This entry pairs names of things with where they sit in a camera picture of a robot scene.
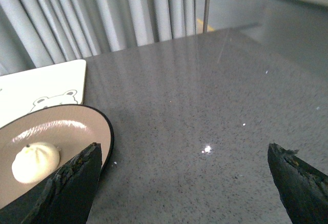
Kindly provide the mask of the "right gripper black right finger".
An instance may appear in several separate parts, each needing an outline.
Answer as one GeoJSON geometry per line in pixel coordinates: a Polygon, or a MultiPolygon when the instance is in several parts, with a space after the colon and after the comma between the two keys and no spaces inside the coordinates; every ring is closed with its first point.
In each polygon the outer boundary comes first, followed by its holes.
{"type": "Polygon", "coordinates": [[[327,223],[327,175],[286,150],[269,144],[268,164],[292,223],[327,223]]]}

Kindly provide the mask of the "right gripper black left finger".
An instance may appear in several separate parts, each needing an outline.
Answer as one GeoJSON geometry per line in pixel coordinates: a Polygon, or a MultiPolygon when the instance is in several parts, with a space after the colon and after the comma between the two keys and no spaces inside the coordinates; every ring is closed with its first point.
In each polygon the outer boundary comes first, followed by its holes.
{"type": "Polygon", "coordinates": [[[98,187],[101,146],[92,143],[1,209],[1,223],[86,223],[98,187]]]}

